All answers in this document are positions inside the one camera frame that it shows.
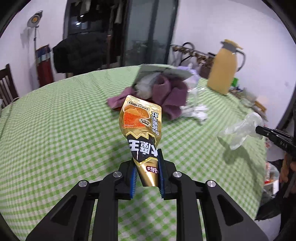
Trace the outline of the person's right hand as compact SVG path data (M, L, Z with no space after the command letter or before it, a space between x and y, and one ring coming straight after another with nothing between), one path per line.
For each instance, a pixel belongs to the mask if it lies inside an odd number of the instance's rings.
M287 183L290 170L295 172L295 161L292 161L292 157L288 153L285 153L280 170L280 183Z

